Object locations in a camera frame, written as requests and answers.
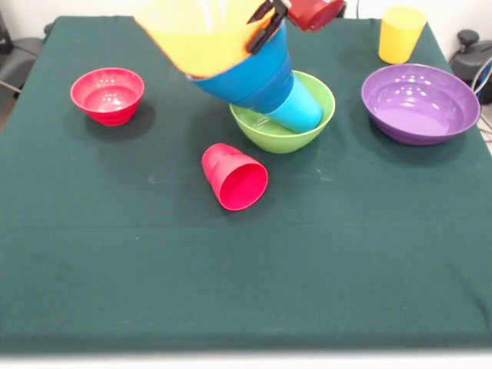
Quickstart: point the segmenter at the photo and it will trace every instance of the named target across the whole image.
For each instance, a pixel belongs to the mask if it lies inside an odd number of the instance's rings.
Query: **bowl rim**
[[[130,104],[128,104],[126,106],[129,107],[129,106],[132,106],[134,103],[138,102],[141,100],[141,98],[144,96],[144,93],[145,93],[145,82],[144,82],[144,79],[136,72],[136,71],[132,71],[131,69],[127,69],[127,68],[122,68],[122,67],[103,67],[103,68],[97,68],[97,69],[93,69],[91,71],[88,71],[86,73],[84,73],[83,75],[81,75],[80,77],[78,77],[74,83],[72,83],[71,87],[70,87],[70,99],[71,101],[77,105],[77,107],[79,107],[81,110],[83,111],[86,111],[87,113],[98,113],[98,114],[104,114],[104,113],[114,113],[115,111],[98,111],[98,110],[94,110],[94,109],[90,109],[90,108],[86,108],[84,105],[82,104],[79,104],[78,101],[75,99],[74,97],[74,90],[75,90],[75,87],[86,77],[88,77],[89,75],[93,75],[95,73],[98,73],[100,71],[125,71],[131,75],[134,75],[141,83],[141,91],[137,94],[137,96],[135,97],[135,99],[133,99],[131,101]]]
[[[241,106],[237,106],[237,105],[234,105],[232,103],[229,104],[229,109],[231,110],[231,113],[232,115],[234,116],[236,122],[238,124],[240,124],[242,127],[245,127],[247,130],[249,131],[252,131],[252,132],[255,132],[255,133],[258,133],[264,137],[271,137],[271,138],[298,138],[298,137],[303,137],[303,136],[308,136],[308,135],[312,135],[313,133],[315,133],[316,131],[322,131],[323,128],[325,128],[328,124],[328,122],[333,118],[334,114],[335,114],[335,110],[336,110],[336,99],[335,99],[335,96],[332,92],[332,90],[330,90],[330,88],[322,81],[320,80],[319,78],[316,78],[314,77],[313,75],[310,75],[308,73],[305,73],[303,71],[296,71],[296,70],[292,70],[293,73],[295,73],[296,75],[305,75],[311,79],[314,79],[315,81],[317,81],[319,84],[321,84],[324,89],[328,92],[328,95],[330,96],[333,104],[333,108],[331,109],[331,112],[330,114],[323,120],[321,121],[317,126],[316,128],[313,128],[311,129],[310,131],[307,131],[307,132],[303,132],[303,133],[293,133],[292,135],[273,135],[272,133],[265,133],[265,132],[262,132],[262,131],[259,131],[257,129],[254,129],[252,127],[250,127],[249,125],[246,125],[235,113],[234,111],[234,108],[241,108],[241,109],[245,109],[245,108],[242,108]]]
[[[423,69],[427,69],[427,70],[433,70],[433,71],[437,71],[439,73],[441,73],[442,75],[446,75],[448,78],[452,78],[454,79],[455,81],[458,81],[459,83],[461,83],[466,90],[469,91],[470,94],[472,94],[474,97],[475,97],[475,108],[477,110],[477,113],[474,117],[473,120],[470,120],[470,122],[468,124],[466,124],[462,129],[459,129],[457,131],[452,131],[452,132],[448,132],[444,135],[422,135],[420,133],[413,133],[413,132],[409,132],[409,131],[405,131],[403,129],[400,129],[400,128],[397,128],[395,127],[394,125],[392,125],[391,123],[385,121],[384,119],[381,119],[377,112],[373,111],[370,107],[369,107],[369,104],[367,103],[367,99],[364,97],[364,89],[366,88],[366,85],[367,83],[377,74],[387,70],[387,69],[399,69],[399,68],[405,68],[405,67],[418,67],[418,68],[423,68]],[[381,68],[378,68],[376,69],[375,71],[373,71],[372,73],[370,73],[365,79],[364,79],[364,83],[362,84],[362,88],[361,88],[361,97],[362,97],[362,102],[364,103],[364,106],[365,108],[375,117],[377,118],[377,120],[379,121],[378,124],[383,124],[383,125],[386,125],[388,127],[390,127],[391,129],[394,129],[396,131],[399,131],[399,132],[402,132],[402,133],[405,133],[407,135],[412,135],[413,137],[415,138],[446,138],[446,137],[453,137],[455,135],[460,135],[466,131],[468,131],[470,128],[472,128],[474,125],[476,125],[476,123],[478,122],[478,120],[480,119],[480,113],[481,113],[481,107],[480,107],[480,102],[478,101],[478,98],[477,96],[474,94],[474,92],[472,91],[472,89],[470,88],[470,86],[468,86],[466,83],[464,83],[463,81],[461,81],[456,75],[454,75],[453,73],[449,72],[449,71],[446,71],[442,68],[438,68],[438,67],[433,67],[433,66],[430,66],[430,65],[425,65],[425,64],[420,64],[420,63],[405,63],[405,64],[396,64],[396,65],[386,65],[384,67],[381,67]]]

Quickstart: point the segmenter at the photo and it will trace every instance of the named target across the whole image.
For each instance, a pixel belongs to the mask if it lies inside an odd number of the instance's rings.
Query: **red bowl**
[[[145,83],[133,71],[101,68],[81,76],[70,90],[71,100],[96,122],[123,125],[137,111]]]

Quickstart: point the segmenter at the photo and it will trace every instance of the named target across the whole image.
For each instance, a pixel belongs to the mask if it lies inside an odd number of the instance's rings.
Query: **light blue cup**
[[[317,127],[323,111],[292,72],[285,23],[256,54],[210,78],[188,80],[201,90],[249,108],[297,133]]]
[[[315,129],[323,117],[323,109],[311,93],[294,76],[291,93],[278,108],[265,115],[290,130],[303,133]]]

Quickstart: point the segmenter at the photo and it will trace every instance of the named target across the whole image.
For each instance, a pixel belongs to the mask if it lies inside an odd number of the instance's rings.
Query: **yellow cup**
[[[250,56],[246,45],[274,14],[248,24],[263,1],[153,0],[134,18],[178,69],[207,78]]]
[[[388,64],[408,62],[427,22],[415,8],[395,6],[383,15],[379,57]]]

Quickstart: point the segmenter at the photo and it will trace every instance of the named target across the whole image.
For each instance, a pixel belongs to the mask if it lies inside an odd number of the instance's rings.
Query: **stacked cups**
[[[323,111],[292,72],[285,23],[257,54],[246,52],[247,43],[272,16],[270,12],[248,24],[262,3],[154,0],[135,20],[203,91],[266,115],[293,132],[310,131]]]

